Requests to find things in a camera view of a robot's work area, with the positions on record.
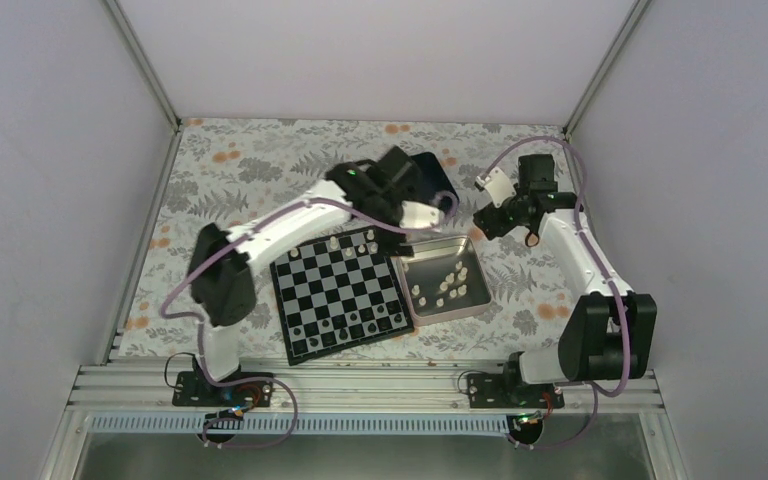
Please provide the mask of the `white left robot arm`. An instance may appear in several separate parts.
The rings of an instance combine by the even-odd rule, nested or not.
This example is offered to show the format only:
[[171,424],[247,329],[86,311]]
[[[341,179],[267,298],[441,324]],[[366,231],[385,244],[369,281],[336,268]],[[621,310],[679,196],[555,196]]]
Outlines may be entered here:
[[215,224],[197,238],[185,287],[202,307],[197,321],[198,390],[215,405],[238,391],[236,328],[257,304],[255,276],[280,255],[353,219],[407,234],[440,226],[435,200],[420,199],[422,173],[399,147],[377,160],[339,163],[299,197],[235,229]]

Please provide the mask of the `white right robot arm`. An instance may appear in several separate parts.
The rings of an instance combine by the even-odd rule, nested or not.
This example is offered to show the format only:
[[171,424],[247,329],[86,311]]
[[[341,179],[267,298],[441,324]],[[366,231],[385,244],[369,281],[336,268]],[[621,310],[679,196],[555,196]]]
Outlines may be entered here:
[[562,192],[550,154],[525,155],[512,181],[496,166],[477,177],[489,203],[473,221],[489,240],[524,227],[547,246],[577,302],[559,339],[549,347],[510,355],[501,391],[515,407],[538,397],[540,386],[584,382],[616,397],[648,364],[657,315],[649,294],[636,292],[607,260],[590,229],[582,201]]

